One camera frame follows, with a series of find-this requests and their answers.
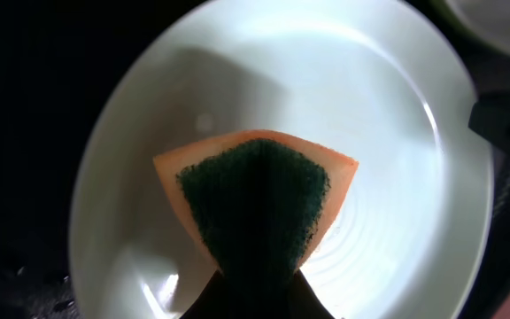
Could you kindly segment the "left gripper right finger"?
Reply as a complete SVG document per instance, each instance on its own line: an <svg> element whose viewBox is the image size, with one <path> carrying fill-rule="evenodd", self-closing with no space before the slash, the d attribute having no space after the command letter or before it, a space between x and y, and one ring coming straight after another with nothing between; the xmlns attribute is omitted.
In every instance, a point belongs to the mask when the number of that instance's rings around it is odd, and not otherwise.
<svg viewBox="0 0 510 319"><path fill-rule="evenodd" d="M321 304L302 271L297 271L285 292L288 319L334 319Z"/></svg>

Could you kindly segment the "light green plate front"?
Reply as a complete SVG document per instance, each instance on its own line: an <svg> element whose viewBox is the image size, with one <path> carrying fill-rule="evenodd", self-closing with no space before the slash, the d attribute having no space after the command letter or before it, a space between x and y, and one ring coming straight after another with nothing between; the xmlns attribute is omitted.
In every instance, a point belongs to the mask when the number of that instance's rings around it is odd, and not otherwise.
<svg viewBox="0 0 510 319"><path fill-rule="evenodd" d="M437 29L399 1L211 1L132 65L75 186L70 273L85 318L176 318L214 267L152 159L209 136L272 129L359 163L302 270L336 318L454 318L491 223L491 146L475 89Z"/></svg>

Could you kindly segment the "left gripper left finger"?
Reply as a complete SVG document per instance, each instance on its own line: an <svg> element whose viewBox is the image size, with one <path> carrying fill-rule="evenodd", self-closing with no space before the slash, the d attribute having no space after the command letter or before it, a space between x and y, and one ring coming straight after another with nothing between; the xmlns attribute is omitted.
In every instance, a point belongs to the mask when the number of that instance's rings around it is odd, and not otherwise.
<svg viewBox="0 0 510 319"><path fill-rule="evenodd" d="M234 317L232 301L228 282L219 271L215 271L181 319L231 319Z"/></svg>

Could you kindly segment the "green yellow sponge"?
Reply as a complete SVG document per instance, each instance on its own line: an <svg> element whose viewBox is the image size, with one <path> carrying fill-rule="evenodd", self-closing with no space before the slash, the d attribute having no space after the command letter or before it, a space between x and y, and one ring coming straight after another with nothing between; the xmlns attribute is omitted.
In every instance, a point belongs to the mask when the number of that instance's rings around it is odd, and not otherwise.
<svg viewBox="0 0 510 319"><path fill-rule="evenodd" d="M237 291L273 297L341 211L357 160L273 130L211 137L154 157L166 196Z"/></svg>

